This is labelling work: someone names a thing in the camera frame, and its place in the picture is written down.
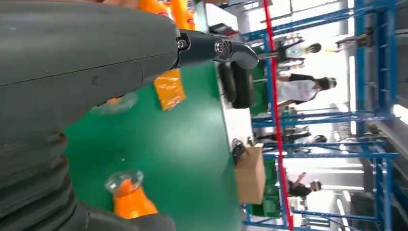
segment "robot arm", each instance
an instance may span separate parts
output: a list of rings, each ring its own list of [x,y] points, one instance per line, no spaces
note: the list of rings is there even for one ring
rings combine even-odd
[[[164,16],[0,0],[0,230],[175,230],[161,215],[125,220],[78,202],[59,132],[95,105],[207,60],[252,69],[258,58],[227,38],[178,30]]]
[[[0,1],[0,141],[59,132],[91,107],[207,60],[258,62],[227,37],[108,4]]]

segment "black tire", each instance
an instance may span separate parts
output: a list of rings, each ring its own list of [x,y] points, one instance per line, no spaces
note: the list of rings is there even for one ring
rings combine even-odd
[[[235,87],[234,74],[225,63],[220,63],[218,72],[221,78],[224,95],[229,102],[234,102],[237,99],[237,90]]]
[[[242,69],[236,62],[231,63],[234,74],[237,98],[232,106],[237,109],[249,108],[255,102],[254,85],[252,71]]]

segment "green table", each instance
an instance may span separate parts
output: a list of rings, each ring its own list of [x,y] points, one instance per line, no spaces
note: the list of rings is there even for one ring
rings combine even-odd
[[[76,195],[112,209],[104,183],[113,173],[140,169],[143,186],[178,231],[239,231],[240,205],[219,98],[215,65],[182,70],[187,99],[161,110],[153,85],[129,111],[89,112],[65,133]]]

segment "red line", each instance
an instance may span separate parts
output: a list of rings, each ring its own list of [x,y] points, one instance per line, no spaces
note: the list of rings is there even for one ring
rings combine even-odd
[[[264,10],[265,10],[265,15],[266,15],[266,23],[267,23],[267,33],[268,33],[268,41],[269,41],[269,46],[270,49],[273,51],[275,50],[275,44],[273,42],[273,33],[272,33],[272,22],[270,19],[269,15],[269,10],[268,10],[268,0],[264,0]],[[283,203],[284,203],[284,209],[287,212],[286,216],[288,219],[288,226],[289,230],[293,231],[293,216],[291,215],[291,211],[289,209],[289,201],[288,201],[288,189],[286,185],[286,174],[285,170],[283,167],[283,145],[282,145],[282,136],[281,136],[281,123],[279,121],[279,115],[278,115],[278,95],[277,95],[277,70],[276,70],[276,58],[272,58],[271,62],[271,72],[272,72],[272,96],[273,96],[273,115],[274,115],[274,120],[275,120],[275,126],[276,126],[276,138],[278,141],[278,152],[279,152],[279,157],[278,157],[278,165],[279,165],[279,175],[280,175],[280,181],[282,182],[282,198],[283,198]]]

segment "screw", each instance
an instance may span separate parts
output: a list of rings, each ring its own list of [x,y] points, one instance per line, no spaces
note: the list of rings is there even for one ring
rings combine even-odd
[[[177,41],[177,48],[178,48],[179,50],[185,48],[186,45],[187,45],[186,40],[180,39],[179,41]]]
[[[222,42],[215,43],[215,50],[217,53],[221,53],[224,50]]]

